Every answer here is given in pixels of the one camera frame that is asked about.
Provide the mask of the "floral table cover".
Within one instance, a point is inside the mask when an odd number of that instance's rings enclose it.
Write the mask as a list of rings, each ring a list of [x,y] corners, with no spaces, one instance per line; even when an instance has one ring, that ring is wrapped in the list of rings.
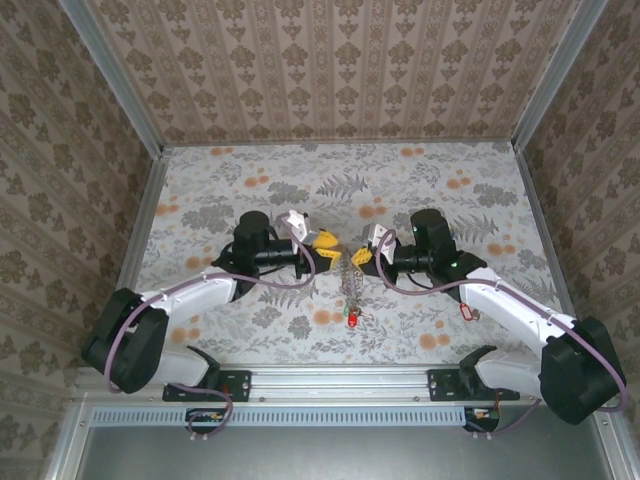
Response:
[[[560,309],[529,199],[507,143],[276,145],[173,148],[136,289],[157,290],[207,267],[232,239],[240,216],[307,213],[345,254],[363,228],[394,229],[413,240],[410,216],[438,209],[459,248],[542,304]],[[422,274],[396,290],[355,280],[361,310],[347,326],[338,269],[292,289],[286,268],[241,300],[194,315],[171,329],[171,348],[195,346],[224,364],[455,363],[477,347],[518,350],[516,336],[481,314],[463,320],[444,294],[421,296]]]

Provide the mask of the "thin aluminium frame rail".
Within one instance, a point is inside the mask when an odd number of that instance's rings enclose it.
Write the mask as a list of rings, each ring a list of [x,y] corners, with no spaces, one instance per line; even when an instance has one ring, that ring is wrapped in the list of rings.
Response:
[[[556,254],[552,237],[550,235],[544,212],[542,210],[535,185],[526,163],[523,151],[520,148],[514,148],[515,160],[519,168],[520,175],[529,199],[532,214],[536,223],[536,228],[543,246],[543,250],[549,265],[550,273],[556,287],[556,293],[562,308],[562,312],[577,318],[573,302],[571,300],[569,289],[566,285],[564,275],[558,256]]]
[[[269,140],[269,141],[223,141],[200,143],[165,143],[163,151],[173,148],[190,147],[239,147],[239,146],[280,146],[280,145],[353,145],[353,144],[449,144],[449,143],[507,143],[513,145],[510,138],[392,138],[392,139],[311,139],[311,140]]]
[[[148,237],[162,192],[169,157],[163,153],[151,165],[142,200],[134,222],[116,290],[107,300],[85,342],[86,361],[104,372],[113,340],[122,324],[139,304],[142,294],[136,289]]]

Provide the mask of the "grey metal panel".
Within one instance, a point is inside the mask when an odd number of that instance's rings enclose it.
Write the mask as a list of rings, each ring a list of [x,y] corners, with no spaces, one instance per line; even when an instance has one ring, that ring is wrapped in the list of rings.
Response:
[[[45,480],[640,480],[624,420],[571,427],[547,409],[501,409],[498,434],[463,426],[232,427],[205,439],[179,426],[92,427],[70,408]]]

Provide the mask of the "aluminium frame post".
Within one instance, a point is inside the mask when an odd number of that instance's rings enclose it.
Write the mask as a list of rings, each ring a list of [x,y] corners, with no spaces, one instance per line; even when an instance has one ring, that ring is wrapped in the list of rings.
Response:
[[[531,140],[607,3],[608,0],[580,1],[515,127],[511,143],[516,152]]]
[[[135,91],[87,0],[59,0],[89,54],[113,91],[140,141],[153,160],[162,156],[164,141]]]

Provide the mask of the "wide aluminium base rail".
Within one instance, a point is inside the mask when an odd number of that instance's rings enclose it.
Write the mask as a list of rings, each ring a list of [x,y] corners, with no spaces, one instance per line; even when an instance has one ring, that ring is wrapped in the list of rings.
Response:
[[[249,370],[252,386],[244,404],[302,405],[396,405],[405,403],[480,404],[491,401],[433,401],[427,371],[458,368],[455,365],[320,365],[230,366],[222,370]],[[132,394],[112,394],[103,377],[88,368],[80,370],[71,401],[100,405],[138,405],[144,402],[222,407],[224,402],[165,402],[165,386],[151,385]]]

